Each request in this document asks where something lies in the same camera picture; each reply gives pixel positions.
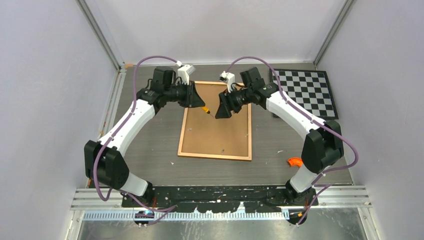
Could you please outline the orange tool handle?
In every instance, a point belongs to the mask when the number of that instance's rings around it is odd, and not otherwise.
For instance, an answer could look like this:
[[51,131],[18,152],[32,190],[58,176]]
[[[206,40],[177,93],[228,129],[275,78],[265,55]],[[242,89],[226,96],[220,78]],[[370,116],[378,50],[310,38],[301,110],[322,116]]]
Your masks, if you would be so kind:
[[201,109],[208,114],[209,116],[211,116],[213,119],[215,119],[214,115],[211,113],[210,109],[206,106],[202,106]]

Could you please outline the wooden picture frame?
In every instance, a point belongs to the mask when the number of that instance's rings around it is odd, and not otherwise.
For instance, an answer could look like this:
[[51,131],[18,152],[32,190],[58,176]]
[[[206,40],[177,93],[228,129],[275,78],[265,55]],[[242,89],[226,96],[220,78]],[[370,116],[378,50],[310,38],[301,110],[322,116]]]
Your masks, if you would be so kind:
[[184,110],[177,155],[179,157],[252,161],[252,106],[244,105],[231,118],[216,119],[223,82],[196,81],[195,88],[210,110]]

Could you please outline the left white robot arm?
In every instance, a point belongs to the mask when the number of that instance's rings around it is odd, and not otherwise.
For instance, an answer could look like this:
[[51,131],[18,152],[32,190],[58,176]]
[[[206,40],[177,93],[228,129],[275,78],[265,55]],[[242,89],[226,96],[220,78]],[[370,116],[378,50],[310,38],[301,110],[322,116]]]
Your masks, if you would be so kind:
[[183,108],[199,108],[206,104],[197,93],[190,74],[191,64],[177,70],[158,66],[148,85],[135,95],[125,115],[98,141],[89,140],[84,146],[86,176],[114,190],[131,193],[141,207],[153,202],[153,185],[130,172],[124,155],[143,126],[168,102],[177,102]]

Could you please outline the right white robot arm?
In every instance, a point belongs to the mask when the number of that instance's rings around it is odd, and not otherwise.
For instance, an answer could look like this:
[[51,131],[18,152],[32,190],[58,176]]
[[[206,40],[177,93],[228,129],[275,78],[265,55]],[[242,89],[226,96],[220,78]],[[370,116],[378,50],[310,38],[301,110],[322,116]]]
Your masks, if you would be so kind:
[[229,119],[242,106],[255,104],[277,115],[304,140],[302,165],[282,190],[285,203],[309,203],[317,177],[344,156],[341,126],[325,121],[294,102],[275,82],[265,83],[257,67],[240,73],[243,84],[235,82],[233,73],[223,71],[219,79],[227,89],[219,93],[216,119]]

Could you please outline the black white chessboard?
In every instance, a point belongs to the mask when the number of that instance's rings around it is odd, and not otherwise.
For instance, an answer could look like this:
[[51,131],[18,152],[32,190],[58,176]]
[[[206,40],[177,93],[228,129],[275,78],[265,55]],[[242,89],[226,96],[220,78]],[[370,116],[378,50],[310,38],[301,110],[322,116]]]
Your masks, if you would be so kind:
[[339,118],[326,71],[275,69],[269,70],[269,80],[280,80],[288,96],[311,114],[324,120]]

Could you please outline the orange curved plastic piece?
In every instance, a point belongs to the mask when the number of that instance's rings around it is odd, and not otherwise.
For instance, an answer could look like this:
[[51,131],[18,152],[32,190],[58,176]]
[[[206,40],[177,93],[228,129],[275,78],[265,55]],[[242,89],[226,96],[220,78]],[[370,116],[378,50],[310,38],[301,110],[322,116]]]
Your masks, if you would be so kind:
[[292,157],[292,158],[289,158],[289,159],[287,160],[287,163],[288,163],[288,165],[289,165],[290,167],[294,167],[294,166],[296,166],[296,167],[300,168],[300,167],[303,165],[303,161],[302,161],[302,159],[301,159],[301,158],[299,158],[299,157]]

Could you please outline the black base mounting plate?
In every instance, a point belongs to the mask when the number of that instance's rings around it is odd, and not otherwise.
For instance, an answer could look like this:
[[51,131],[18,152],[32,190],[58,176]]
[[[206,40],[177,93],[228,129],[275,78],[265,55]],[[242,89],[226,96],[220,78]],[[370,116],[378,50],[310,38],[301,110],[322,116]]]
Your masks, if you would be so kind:
[[142,204],[155,209],[173,208],[176,213],[208,211],[234,213],[276,213],[283,207],[304,210],[313,202],[316,190],[295,193],[279,185],[215,185],[215,186],[154,186],[145,196],[130,197],[122,194],[122,207],[138,208]]

